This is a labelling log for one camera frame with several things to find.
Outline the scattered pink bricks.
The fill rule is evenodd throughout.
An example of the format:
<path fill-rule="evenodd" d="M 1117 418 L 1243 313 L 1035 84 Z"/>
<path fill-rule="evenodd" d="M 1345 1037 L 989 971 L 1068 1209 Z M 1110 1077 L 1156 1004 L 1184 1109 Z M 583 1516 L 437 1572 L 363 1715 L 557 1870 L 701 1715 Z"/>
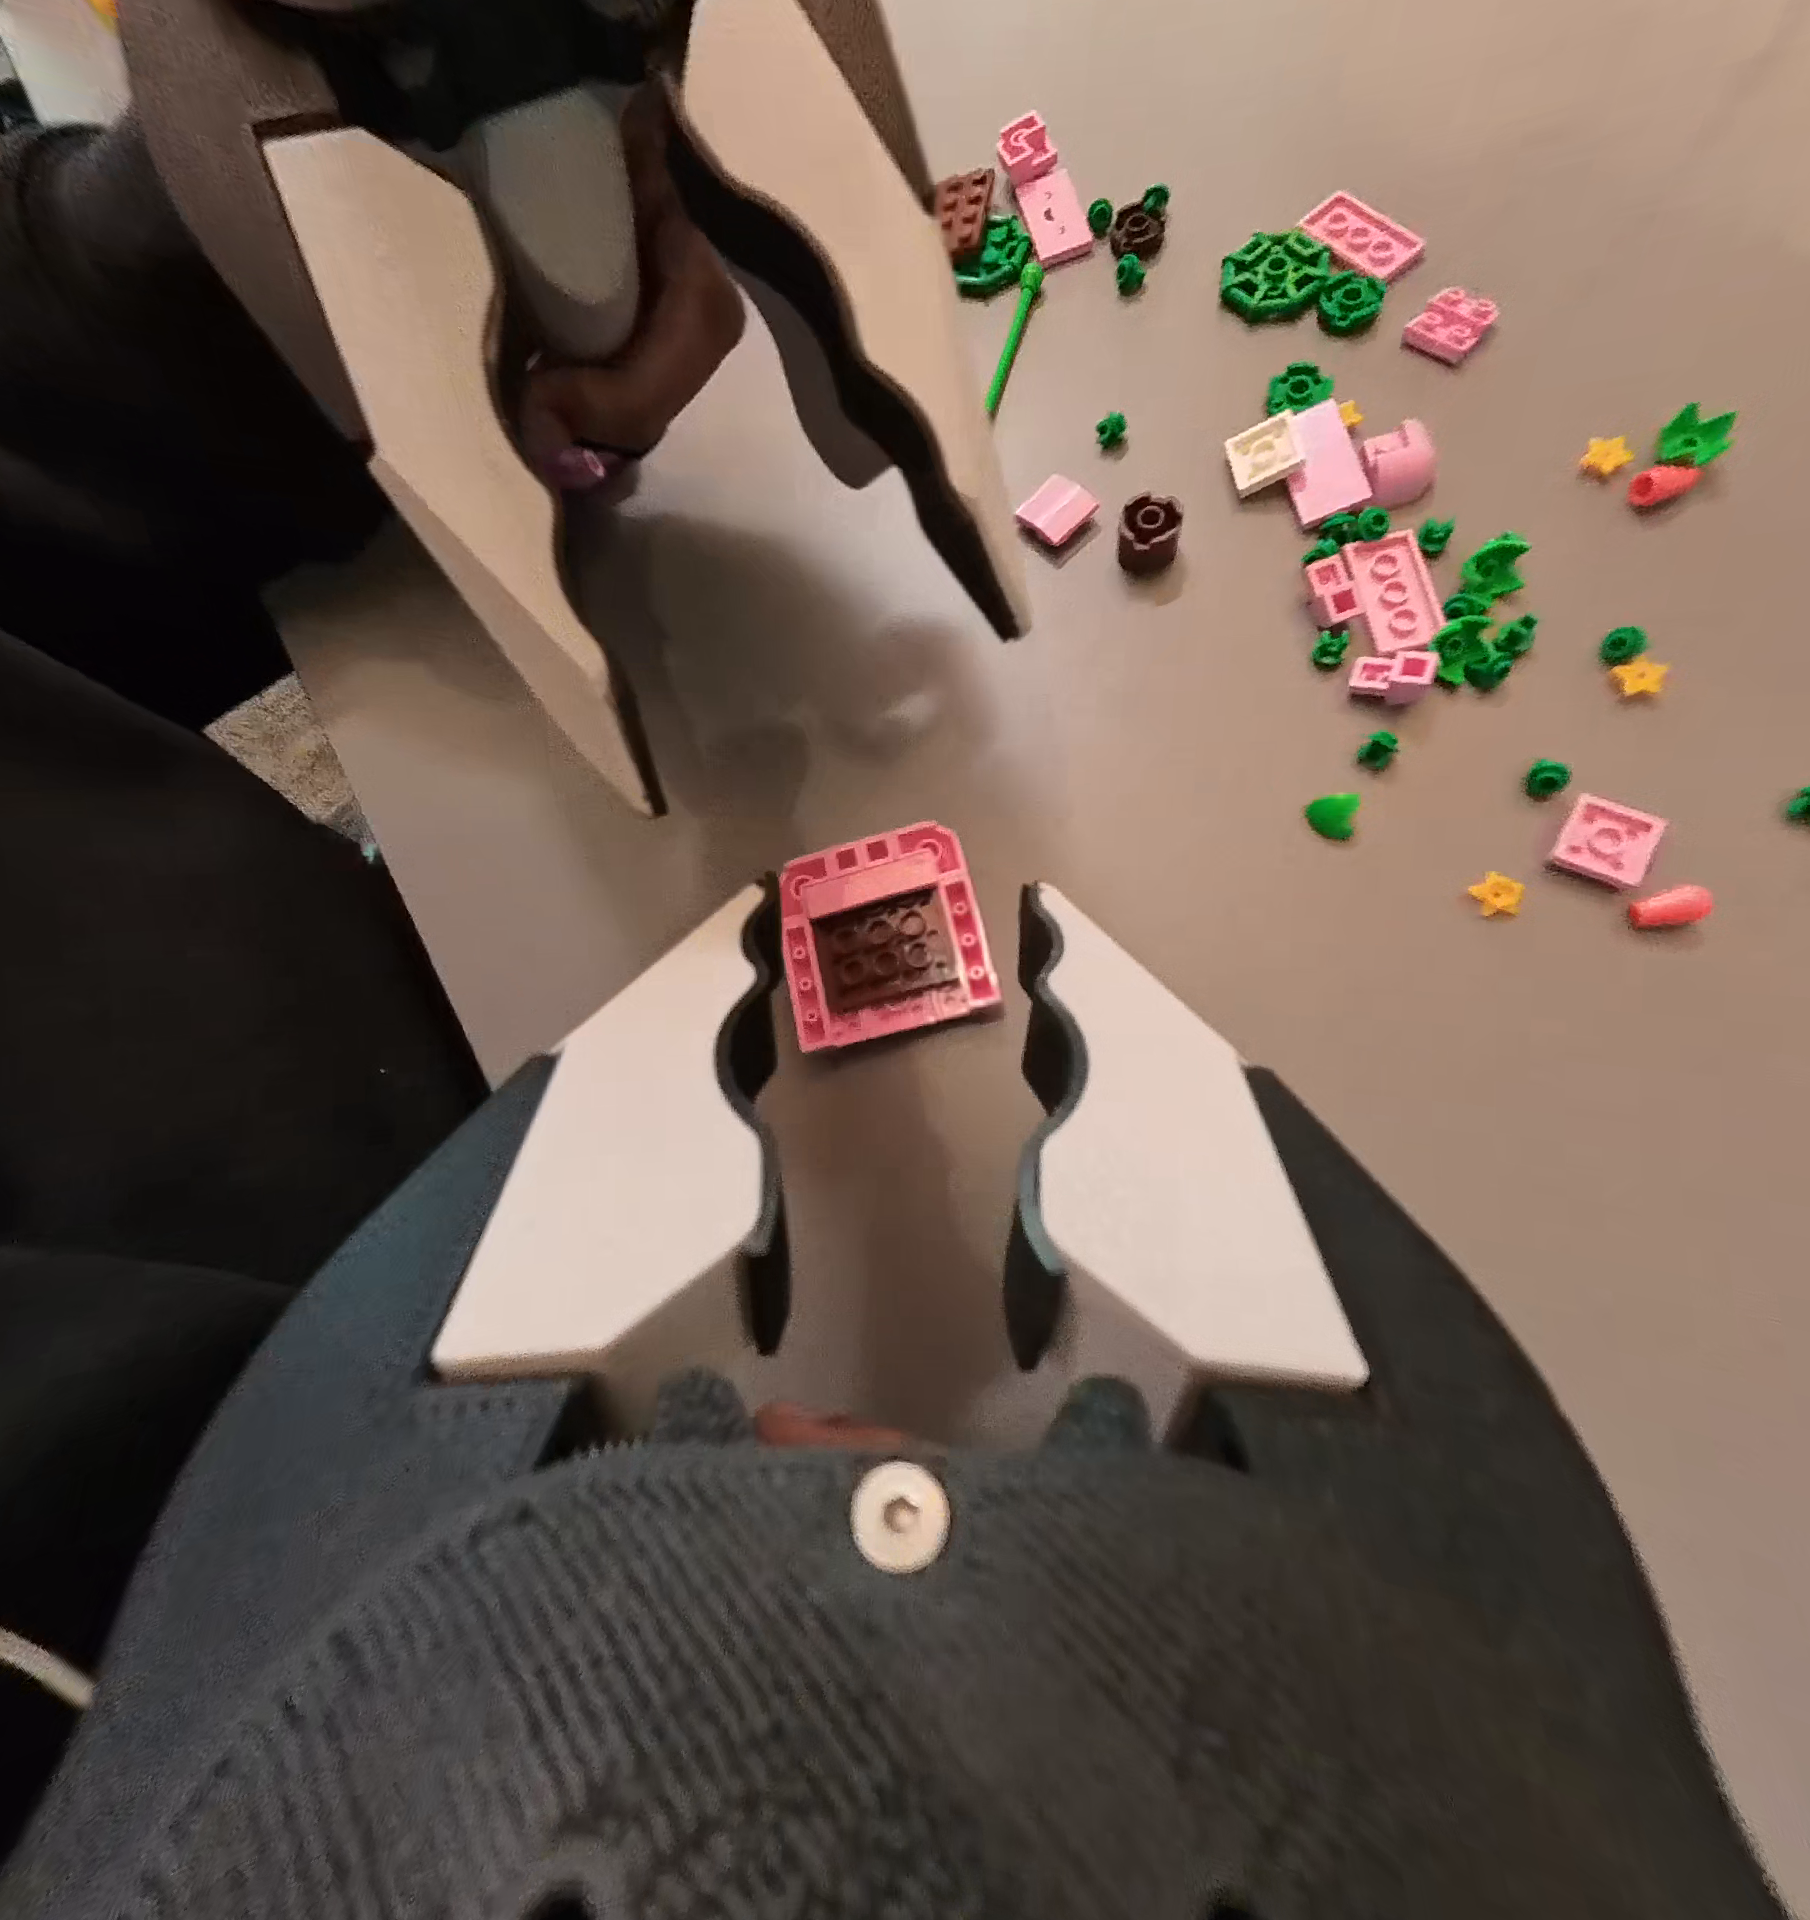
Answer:
<path fill-rule="evenodd" d="M 1058 270 L 1086 256 L 1102 224 L 1110 199 L 1080 199 L 1048 126 L 1028 113 L 993 133 L 993 171 L 1013 190 L 1013 212 L 989 222 L 982 250 L 954 270 L 961 292 L 1006 292 L 1028 256 Z M 1410 224 L 1391 224 L 1375 208 L 1330 192 L 1302 224 L 1255 236 L 1219 256 L 1219 302 L 1245 324 L 1281 324 L 1316 313 L 1326 337 L 1358 337 L 1375 324 L 1382 292 L 1396 270 L 1420 256 Z M 1117 296 L 1146 292 L 1135 256 L 1110 256 Z M 1502 302 L 1445 282 L 1410 324 L 1404 349 L 1434 362 L 1468 362 L 1477 337 L 1502 324 Z M 1434 594 L 1428 560 L 1445 552 L 1453 524 L 1420 519 L 1391 524 L 1404 503 L 1420 503 L 1434 487 L 1434 437 L 1420 418 L 1396 431 L 1358 437 L 1335 418 L 1335 386 L 1316 362 L 1289 362 L 1269 380 L 1269 417 L 1292 417 L 1307 466 L 1289 481 L 1289 503 L 1313 552 L 1302 556 L 1302 589 L 1313 609 L 1313 668 L 1350 668 L 1350 697 L 1416 703 L 1434 688 L 1507 688 L 1507 671 L 1529 655 L 1536 614 L 1502 622 L 1502 600 L 1516 594 L 1527 536 L 1491 536 L 1468 552 L 1462 589 Z M 1661 418 L 1645 466 L 1711 466 L 1734 446 L 1741 417 L 1703 417 L 1696 399 Z M 1038 552 L 1073 552 L 1100 524 L 1100 501 L 1073 481 L 1048 481 L 1028 503 L 1013 503 L 1013 530 Z M 1639 625 L 1600 632 L 1594 657 L 1638 657 L 1645 642 Z M 1661 856 L 1667 824 L 1580 796 L 1550 864 L 1638 894 Z"/>

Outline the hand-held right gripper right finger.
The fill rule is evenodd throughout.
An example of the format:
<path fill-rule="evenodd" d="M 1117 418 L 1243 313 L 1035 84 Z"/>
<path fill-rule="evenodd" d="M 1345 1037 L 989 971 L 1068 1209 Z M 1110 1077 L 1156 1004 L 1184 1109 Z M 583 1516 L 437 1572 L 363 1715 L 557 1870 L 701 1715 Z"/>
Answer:
<path fill-rule="evenodd" d="M 1013 1373 L 1117 1379 L 1152 1438 L 1218 1383 L 1366 1393 L 1245 1060 L 1048 877 L 1018 889 L 1013 979 L 1038 1106 L 1002 1255 Z"/>

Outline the green rod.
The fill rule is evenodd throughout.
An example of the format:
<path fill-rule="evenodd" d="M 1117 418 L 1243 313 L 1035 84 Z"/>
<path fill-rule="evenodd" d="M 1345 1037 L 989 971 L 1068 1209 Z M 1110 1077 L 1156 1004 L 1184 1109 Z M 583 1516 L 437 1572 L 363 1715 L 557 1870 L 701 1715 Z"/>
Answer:
<path fill-rule="evenodd" d="M 1006 395 L 1018 337 L 1028 337 L 1035 302 L 1038 302 L 1038 282 L 1048 282 L 1048 270 L 1038 270 L 1038 256 L 1028 256 L 1018 275 L 1013 275 L 1006 337 L 1002 337 L 1002 349 L 993 349 L 989 395 L 982 395 L 982 417 L 989 417 L 989 418 L 1002 417 L 1002 395 Z"/>

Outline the pink and brown brick assembly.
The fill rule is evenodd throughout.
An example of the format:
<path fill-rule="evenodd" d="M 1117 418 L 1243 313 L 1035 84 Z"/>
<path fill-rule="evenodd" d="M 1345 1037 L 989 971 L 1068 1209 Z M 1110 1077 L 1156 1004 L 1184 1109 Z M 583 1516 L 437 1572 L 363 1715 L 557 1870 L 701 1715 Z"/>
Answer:
<path fill-rule="evenodd" d="M 778 909 L 799 1057 L 897 1042 L 1002 1009 L 961 840 L 937 824 L 786 857 Z"/>

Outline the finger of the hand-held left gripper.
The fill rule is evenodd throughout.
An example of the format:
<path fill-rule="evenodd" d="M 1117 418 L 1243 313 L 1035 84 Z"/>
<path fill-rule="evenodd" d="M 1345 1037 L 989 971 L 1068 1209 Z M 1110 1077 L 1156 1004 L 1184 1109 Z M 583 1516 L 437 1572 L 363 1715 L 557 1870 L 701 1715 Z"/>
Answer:
<path fill-rule="evenodd" d="M 367 129 L 273 133 L 263 172 L 363 410 L 377 487 L 577 759 L 659 824 L 644 730 L 563 585 L 557 501 L 498 417 L 498 264 L 470 199 Z"/>
<path fill-rule="evenodd" d="M 950 585 L 1018 642 L 1013 503 L 887 4 L 689 0 L 668 101 L 677 199 L 766 324 L 816 459 L 848 492 L 897 472 Z"/>

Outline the person's left hand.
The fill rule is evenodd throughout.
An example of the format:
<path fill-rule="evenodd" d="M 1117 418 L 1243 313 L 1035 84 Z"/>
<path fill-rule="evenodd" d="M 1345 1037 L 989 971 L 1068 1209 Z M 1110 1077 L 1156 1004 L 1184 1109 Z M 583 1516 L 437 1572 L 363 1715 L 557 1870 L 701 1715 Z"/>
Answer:
<path fill-rule="evenodd" d="M 639 317 L 609 362 L 539 349 L 520 380 L 520 453 L 549 492 L 589 492 L 589 459 L 639 459 L 742 343 L 742 292 L 689 224 L 670 155 L 670 101 L 639 84 L 621 113 L 639 240 Z"/>

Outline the scattered green plant pieces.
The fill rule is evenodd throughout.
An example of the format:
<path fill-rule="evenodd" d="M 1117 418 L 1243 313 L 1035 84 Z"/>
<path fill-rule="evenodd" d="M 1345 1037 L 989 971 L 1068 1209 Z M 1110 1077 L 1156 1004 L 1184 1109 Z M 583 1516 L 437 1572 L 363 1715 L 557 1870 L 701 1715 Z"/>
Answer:
<path fill-rule="evenodd" d="M 1028 501 L 1035 642 L 989 668 L 989 720 L 937 813 L 982 871 L 1233 871 L 1350 840 L 1366 796 L 1416 840 L 1558 840 L 1638 894 L 1741 803 L 1734 722 L 1667 703 L 1681 560 L 1628 536 L 1661 349 L 1696 343 L 1676 264 L 1594 224 L 1546 275 L 1434 282 L 1416 236 L 1326 199 L 1197 275 L 1197 199 L 1092 199 L 1092 270 L 1028 264 L 1038 313 L 1006 453 Z"/>

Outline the person's left forearm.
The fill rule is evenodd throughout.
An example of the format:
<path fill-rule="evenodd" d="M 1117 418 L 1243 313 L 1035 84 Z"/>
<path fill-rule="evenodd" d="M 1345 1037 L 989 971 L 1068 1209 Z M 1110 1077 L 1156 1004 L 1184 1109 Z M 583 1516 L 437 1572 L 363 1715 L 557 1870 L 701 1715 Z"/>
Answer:
<path fill-rule="evenodd" d="M 0 133 L 0 632 L 201 730 L 293 671 L 263 589 L 378 519 L 134 115 Z"/>

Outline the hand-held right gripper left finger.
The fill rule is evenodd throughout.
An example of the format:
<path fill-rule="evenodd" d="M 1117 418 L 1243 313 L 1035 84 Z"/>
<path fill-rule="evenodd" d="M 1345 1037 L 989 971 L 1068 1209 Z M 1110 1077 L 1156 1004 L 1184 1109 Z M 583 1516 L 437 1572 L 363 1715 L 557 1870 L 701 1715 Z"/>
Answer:
<path fill-rule="evenodd" d="M 631 1438 L 670 1373 L 758 1379 L 786 1329 L 778 894 L 747 877 L 549 1057 L 435 1339 L 437 1383 L 583 1379 Z"/>

